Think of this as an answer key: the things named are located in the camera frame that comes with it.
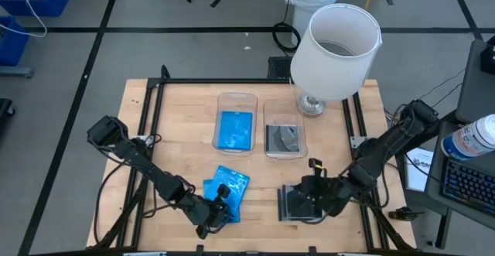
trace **white lampshade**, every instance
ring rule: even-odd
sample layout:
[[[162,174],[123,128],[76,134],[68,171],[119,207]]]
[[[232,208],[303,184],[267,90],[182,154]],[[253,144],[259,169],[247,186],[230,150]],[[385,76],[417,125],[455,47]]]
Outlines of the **white lampshade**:
[[[368,12],[355,5],[325,6],[312,16],[292,58],[292,79],[317,99],[341,101],[363,86],[381,43],[380,26]],[[332,53],[324,48],[328,44],[353,55]]]

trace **blue packet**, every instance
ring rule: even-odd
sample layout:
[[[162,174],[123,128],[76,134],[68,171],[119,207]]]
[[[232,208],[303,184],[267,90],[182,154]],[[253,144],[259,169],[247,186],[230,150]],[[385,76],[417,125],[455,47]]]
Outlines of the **blue packet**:
[[[208,188],[210,188],[211,182],[213,182],[212,179],[205,179],[203,181],[203,194],[206,195]],[[237,210],[227,221],[227,223],[239,223],[241,222],[241,208]]]
[[[219,149],[251,150],[253,113],[222,111],[217,147]]]
[[[224,199],[224,202],[229,206],[231,213],[239,213],[242,197],[248,187],[249,176],[223,166],[218,166],[217,173],[211,180],[210,187],[205,189],[205,198],[214,200],[217,197],[217,190],[221,183],[230,189],[230,194]]]

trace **plastic bottle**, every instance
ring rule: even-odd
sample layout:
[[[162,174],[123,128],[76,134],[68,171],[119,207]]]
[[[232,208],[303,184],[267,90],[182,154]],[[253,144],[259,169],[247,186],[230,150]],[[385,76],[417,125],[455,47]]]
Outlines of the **plastic bottle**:
[[[488,115],[444,137],[445,155],[468,160],[495,150],[495,114]]]

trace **label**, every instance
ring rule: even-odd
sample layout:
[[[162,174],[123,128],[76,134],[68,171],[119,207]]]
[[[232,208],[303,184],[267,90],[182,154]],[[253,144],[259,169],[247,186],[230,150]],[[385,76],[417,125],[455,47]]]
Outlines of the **label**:
[[[442,140],[444,153],[454,159],[467,160],[491,152],[491,148],[481,144],[480,135],[475,130],[476,122],[446,136]]]

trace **black keyboard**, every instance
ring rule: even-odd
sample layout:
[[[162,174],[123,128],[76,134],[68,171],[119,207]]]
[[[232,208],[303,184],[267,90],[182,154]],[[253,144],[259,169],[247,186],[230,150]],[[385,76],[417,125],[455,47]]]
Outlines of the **black keyboard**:
[[[448,161],[441,195],[495,216],[495,178]]]

